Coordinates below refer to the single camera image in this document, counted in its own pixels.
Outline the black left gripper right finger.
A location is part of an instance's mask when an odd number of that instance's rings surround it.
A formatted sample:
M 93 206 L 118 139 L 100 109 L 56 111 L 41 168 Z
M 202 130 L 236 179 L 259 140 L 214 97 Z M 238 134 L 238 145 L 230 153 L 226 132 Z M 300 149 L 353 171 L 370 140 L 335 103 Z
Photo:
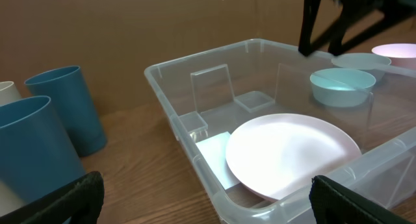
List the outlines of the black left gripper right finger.
M 317 224 L 411 224 L 324 175 L 312 178 L 309 200 Z

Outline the light blue plastic bowl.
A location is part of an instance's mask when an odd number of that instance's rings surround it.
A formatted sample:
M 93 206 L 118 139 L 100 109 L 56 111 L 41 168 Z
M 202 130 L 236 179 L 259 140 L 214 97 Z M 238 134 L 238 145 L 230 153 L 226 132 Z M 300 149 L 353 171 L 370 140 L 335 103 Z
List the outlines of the light blue plastic bowl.
M 350 108 L 370 97 L 376 78 L 370 73 L 350 68 L 328 68 L 310 75 L 313 97 L 323 105 Z

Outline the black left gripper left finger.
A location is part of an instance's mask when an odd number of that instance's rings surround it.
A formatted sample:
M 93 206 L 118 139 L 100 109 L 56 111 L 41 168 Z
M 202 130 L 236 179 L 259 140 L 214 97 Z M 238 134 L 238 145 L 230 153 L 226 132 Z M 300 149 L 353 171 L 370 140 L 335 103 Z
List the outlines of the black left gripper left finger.
M 103 177 L 92 171 L 1 217 L 1 224 L 96 224 L 104 202 Z

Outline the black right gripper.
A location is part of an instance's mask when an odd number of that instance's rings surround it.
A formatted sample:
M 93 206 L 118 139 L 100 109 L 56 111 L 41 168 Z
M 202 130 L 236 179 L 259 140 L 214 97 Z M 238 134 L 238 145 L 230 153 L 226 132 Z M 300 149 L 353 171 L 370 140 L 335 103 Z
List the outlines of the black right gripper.
M 320 42 L 329 43 L 332 55 L 341 55 L 364 41 L 407 20 L 415 15 L 415 0 L 338 0 L 343 6 L 341 15 L 320 36 Z M 304 0 L 303 20 L 298 51 L 309 56 L 315 51 L 311 45 L 311 35 L 317 18 L 321 0 Z M 383 13 L 383 18 L 351 40 L 343 43 L 347 30 L 375 10 Z

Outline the pink plastic plate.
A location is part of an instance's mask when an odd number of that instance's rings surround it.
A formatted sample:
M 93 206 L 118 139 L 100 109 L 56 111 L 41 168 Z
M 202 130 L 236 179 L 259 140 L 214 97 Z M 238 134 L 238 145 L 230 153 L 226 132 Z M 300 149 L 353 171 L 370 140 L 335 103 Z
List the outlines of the pink plastic plate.
M 269 114 L 238 127 L 226 146 L 226 162 L 245 187 L 280 200 L 361 156 L 339 127 L 301 114 Z

